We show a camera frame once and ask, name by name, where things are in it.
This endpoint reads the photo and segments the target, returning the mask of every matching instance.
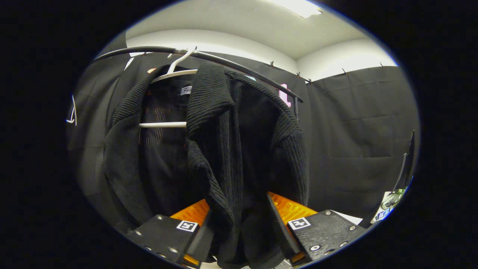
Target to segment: garment tag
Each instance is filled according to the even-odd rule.
[[[250,78],[251,80],[257,81],[257,80],[256,80],[255,78],[253,78],[253,77],[249,77],[249,76],[246,76],[246,77]]]
[[[185,94],[191,94],[191,89],[193,86],[186,86],[184,88],[181,88],[181,94],[180,95],[185,95]]]

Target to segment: metal pole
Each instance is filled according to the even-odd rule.
[[[94,59],[92,61],[92,63],[95,63],[99,60],[102,60],[102,59],[105,59],[105,58],[108,58],[108,57],[111,57],[111,56],[116,56],[116,55],[126,54],[126,53],[132,53],[132,52],[164,52],[164,53],[184,55],[184,54],[187,53],[187,50],[180,50],[180,49],[160,47],[160,46],[140,46],[140,47],[123,48],[123,49],[119,49],[119,50],[115,50],[115,51],[103,54],[103,55],[99,56],[98,58]],[[249,69],[245,66],[239,65],[235,62],[232,62],[232,61],[229,61],[229,60],[226,60],[226,59],[223,59],[223,58],[211,55],[211,54],[200,52],[200,51],[193,52],[191,54],[191,57],[200,58],[200,59],[203,59],[203,60],[208,60],[208,61],[211,61],[211,62],[214,62],[214,63],[222,64],[222,65],[225,65],[227,67],[230,67],[230,68],[236,69],[238,71],[244,72],[248,75],[257,77],[258,79],[266,82],[267,84],[270,84],[270,85],[274,86],[276,89],[278,89],[280,91],[283,91],[283,92],[287,93],[288,95],[294,97],[294,102],[297,102],[297,101],[299,101],[301,103],[304,102],[304,100],[302,100],[302,98],[300,98],[297,94],[295,94],[295,93],[291,92],[290,90],[282,87],[279,83],[269,79],[268,77],[266,77],[262,74],[259,74],[259,73],[255,72],[255,71],[253,71],[253,70],[251,70],[251,69]]]
[[[297,97],[294,97],[294,114],[299,120],[299,103],[297,102]]]

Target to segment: black curtain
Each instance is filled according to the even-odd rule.
[[[399,67],[373,67],[314,81],[307,90],[313,138],[308,206],[365,218],[392,191],[413,130],[418,152],[411,86]]]

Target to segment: black metal plate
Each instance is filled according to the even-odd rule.
[[[183,263],[185,252],[199,230],[198,224],[191,224],[194,223],[156,215],[127,237],[157,255],[176,263]]]
[[[332,210],[291,221],[287,225],[311,260],[320,259],[331,251],[340,249],[344,246],[341,244],[350,242],[365,231],[363,227],[353,224]]]

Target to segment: black fabric backdrop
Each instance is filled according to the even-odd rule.
[[[98,55],[125,47],[122,33]],[[299,121],[310,160],[309,207],[316,211],[332,209],[366,217],[377,208],[383,193],[393,188],[413,129],[420,141],[413,92],[398,67],[367,68],[306,85],[303,78],[262,62],[209,53],[246,66],[279,84],[287,84],[288,89],[304,100],[299,103]],[[149,69],[178,58],[168,59],[167,55],[136,56],[126,69],[129,54],[98,61],[85,70],[73,91],[77,126],[67,123],[67,150],[74,174],[88,200],[123,233],[133,225],[107,186],[101,166],[103,139],[113,110],[126,93]],[[203,62],[206,61],[190,57],[180,66],[193,69]],[[291,97],[288,102],[293,110]],[[72,108],[67,111],[67,118]]]
[[[307,90],[308,206],[365,218],[393,190],[413,130],[418,152],[420,121],[410,84],[399,67],[373,67],[314,81]]]

